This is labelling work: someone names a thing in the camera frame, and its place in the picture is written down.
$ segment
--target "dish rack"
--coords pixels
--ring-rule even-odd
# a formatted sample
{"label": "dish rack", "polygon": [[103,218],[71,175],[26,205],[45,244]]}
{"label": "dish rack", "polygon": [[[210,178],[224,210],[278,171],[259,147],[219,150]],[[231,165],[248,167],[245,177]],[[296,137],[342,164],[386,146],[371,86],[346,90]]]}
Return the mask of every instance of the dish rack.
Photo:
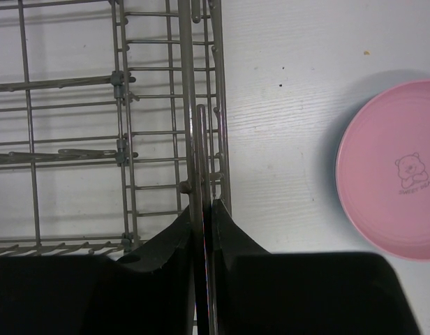
{"label": "dish rack", "polygon": [[230,211],[221,22],[220,0],[0,1],[0,256],[118,258],[188,203]]}

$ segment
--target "black object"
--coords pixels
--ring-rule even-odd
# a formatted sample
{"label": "black object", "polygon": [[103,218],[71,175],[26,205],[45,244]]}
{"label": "black object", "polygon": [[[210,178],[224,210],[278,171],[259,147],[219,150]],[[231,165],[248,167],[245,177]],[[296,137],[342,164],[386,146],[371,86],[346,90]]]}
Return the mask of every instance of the black object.
{"label": "black object", "polygon": [[[420,334],[379,255],[272,255],[212,206],[219,334]],[[0,334],[192,334],[188,210],[114,262],[0,258]]]}

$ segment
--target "white surface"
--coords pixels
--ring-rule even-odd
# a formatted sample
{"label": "white surface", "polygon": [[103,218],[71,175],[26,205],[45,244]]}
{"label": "white surface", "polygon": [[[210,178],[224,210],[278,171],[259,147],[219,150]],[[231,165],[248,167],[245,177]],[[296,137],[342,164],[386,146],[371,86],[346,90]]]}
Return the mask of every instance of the white surface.
{"label": "white surface", "polygon": [[[162,1],[131,3],[143,10],[164,9]],[[61,10],[28,10],[31,78],[111,71],[108,10],[105,1]],[[0,82],[22,80],[14,14],[0,13]],[[235,221],[274,252],[373,251],[346,220],[336,199],[335,149],[347,120],[370,97],[400,82],[430,77],[430,0],[415,4],[408,0],[225,0],[223,15]],[[131,37],[165,37],[164,20],[133,18],[127,29]],[[160,47],[133,47],[129,60],[132,66],[164,66],[164,52]],[[166,77],[136,77],[142,93],[148,94],[152,83],[160,93],[168,93]],[[112,97],[111,88],[91,92],[91,99]],[[88,101],[88,97],[80,89],[51,90],[34,94],[34,104]],[[170,129],[168,102],[164,103],[133,104],[134,129]],[[24,99],[22,94],[11,98],[3,94],[1,105],[24,105]],[[100,111],[38,112],[36,138],[115,134],[114,110]],[[0,141],[25,140],[25,122],[23,112],[13,114],[11,121],[0,115]],[[163,140],[139,139],[141,157],[170,156],[171,144]],[[107,145],[110,148],[103,147],[111,149],[114,143]],[[58,147],[40,149],[52,152]],[[118,169],[76,172],[40,172],[42,233],[120,233]],[[33,234],[29,175],[28,171],[0,174],[0,237]],[[173,169],[143,167],[136,177],[138,185],[168,184],[173,182]],[[173,192],[142,193],[138,209],[171,210],[174,201]],[[140,220],[141,235],[154,235],[170,219]],[[429,335],[430,262],[387,259],[399,274],[423,332]]]}
{"label": "white surface", "polygon": [[[224,1],[223,15],[236,223],[273,252],[373,251],[340,208],[334,154],[372,96],[430,77],[430,0]],[[387,259],[430,334],[430,262]]]}

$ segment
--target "bear illustration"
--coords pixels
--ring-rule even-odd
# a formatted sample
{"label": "bear illustration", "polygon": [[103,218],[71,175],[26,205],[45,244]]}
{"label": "bear illustration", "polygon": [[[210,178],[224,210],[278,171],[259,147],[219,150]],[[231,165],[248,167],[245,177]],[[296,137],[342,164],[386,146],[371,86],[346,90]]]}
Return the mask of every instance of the bear illustration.
{"label": "bear illustration", "polygon": [[397,159],[395,164],[398,166],[398,176],[401,178],[403,188],[409,188],[413,184],[429,178],[425,171],[426,167],[421,162],[420,155],[417,152]]}

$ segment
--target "pink dish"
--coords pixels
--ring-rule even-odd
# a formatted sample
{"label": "pink dish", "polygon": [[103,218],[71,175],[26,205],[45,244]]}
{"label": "pink dish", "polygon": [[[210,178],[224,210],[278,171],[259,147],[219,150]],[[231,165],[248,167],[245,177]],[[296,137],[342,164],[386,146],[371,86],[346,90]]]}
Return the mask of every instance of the pink dish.
{"label": "pink dish", "polygon": [[357,113],[339,146],[336,187],[371,243],[430,260],[430,80],[384,91]]}

